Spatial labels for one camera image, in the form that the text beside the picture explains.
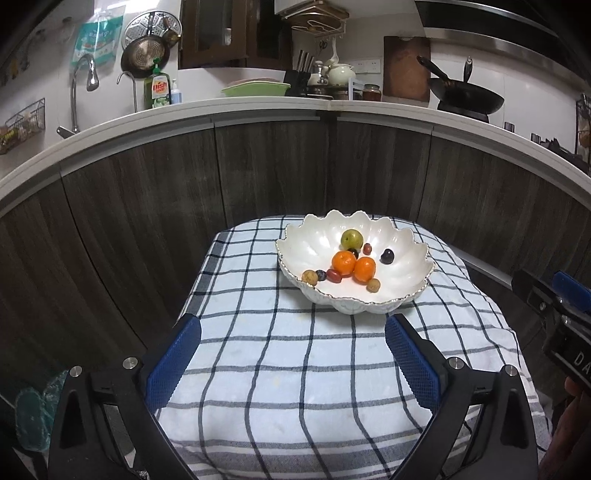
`spice jar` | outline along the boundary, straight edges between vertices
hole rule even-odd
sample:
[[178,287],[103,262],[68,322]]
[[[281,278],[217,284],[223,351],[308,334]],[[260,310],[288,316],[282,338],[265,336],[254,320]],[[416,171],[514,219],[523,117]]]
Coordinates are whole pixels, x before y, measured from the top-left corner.
[[381,102],[382,92],[380,91],[379,86],[374,85],[373,83],[366,83],[365,88],[363,89],[363,99],[368,102]]

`jar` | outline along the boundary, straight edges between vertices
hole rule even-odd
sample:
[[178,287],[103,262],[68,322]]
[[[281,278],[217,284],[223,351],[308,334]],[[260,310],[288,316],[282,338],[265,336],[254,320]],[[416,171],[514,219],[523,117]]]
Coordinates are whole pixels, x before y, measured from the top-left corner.
[[373,83],[366,83],[363,89],[363,99],[368,102],[381,102],[382,92],[380,91],[379,86],[374,85]]
[[329,73],[329,85],[348,85],[349,79],[355,78],[355,72],[353,67],[346,63],[337,63],[330,67]]

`label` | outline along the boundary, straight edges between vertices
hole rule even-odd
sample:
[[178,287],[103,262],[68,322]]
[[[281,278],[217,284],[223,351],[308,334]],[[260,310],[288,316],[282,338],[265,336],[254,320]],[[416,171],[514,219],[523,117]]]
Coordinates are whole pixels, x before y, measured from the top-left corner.
[[168,96],[168,79],[159,75],[152,79],[152,100]]

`dish soap bottle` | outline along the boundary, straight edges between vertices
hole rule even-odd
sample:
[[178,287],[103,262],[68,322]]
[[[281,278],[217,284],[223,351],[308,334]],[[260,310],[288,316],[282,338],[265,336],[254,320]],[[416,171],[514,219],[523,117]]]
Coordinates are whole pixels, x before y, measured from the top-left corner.
[[158,106],[170,105],[170,77],[162,72],[158,64],[160,59],[154,59],[152,75],[144,80],[144,105],[146,110]]

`wooden cabinet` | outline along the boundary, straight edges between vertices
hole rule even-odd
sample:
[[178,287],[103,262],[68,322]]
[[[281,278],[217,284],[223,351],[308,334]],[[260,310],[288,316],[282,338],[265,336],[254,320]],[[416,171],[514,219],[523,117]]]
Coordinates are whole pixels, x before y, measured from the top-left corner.
[[0,393],[42,391],[73,365],[96,368],[144,346],[88,257],[61,181],[0,219]]
[[506,160],[433,137],[418,222],[448,244],[512,274],[575,274],[590,212]]
[[101,280],[137,335],[154,345],[226,228],[213,130],[123,151],[63,182]]
[[269,215],[326,213],[324,122],[216,128],[216,145],[228,226]]
[[291,29],[273,0],[184,0],[182,69],[291,68]]
[[393,127],[336,122],[331,130],[327,208],[416,220],[431,137]]

